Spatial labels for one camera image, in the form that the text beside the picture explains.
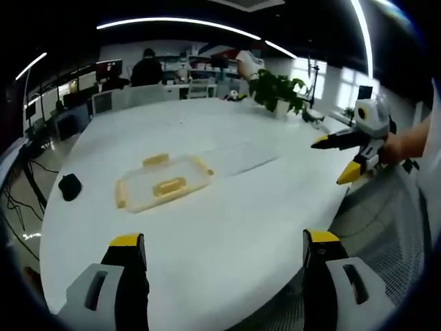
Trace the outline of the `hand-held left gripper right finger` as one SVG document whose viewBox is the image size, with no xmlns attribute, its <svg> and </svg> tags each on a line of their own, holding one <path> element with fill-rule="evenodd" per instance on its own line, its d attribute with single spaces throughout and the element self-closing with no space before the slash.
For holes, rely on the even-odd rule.
<svg viewBox="0 0 441 331">
<path fill-rule="evenodd" d="M 304 330 L 379 330 L 395 305 L 386 284 L 328 231 L 303 231 Z"/>
</svg>

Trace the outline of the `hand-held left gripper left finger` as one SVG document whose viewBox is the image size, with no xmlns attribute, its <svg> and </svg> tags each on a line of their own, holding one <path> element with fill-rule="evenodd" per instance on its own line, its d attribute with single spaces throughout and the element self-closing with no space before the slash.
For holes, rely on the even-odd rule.
<svg viewBox="0 0 441 331">
<path fill-rule="evenodd" d="M 125 234 L 71 283 L 57 316 L 68 330 L 148 330 L 149 293 L 144 236 Z"/>
</svg>

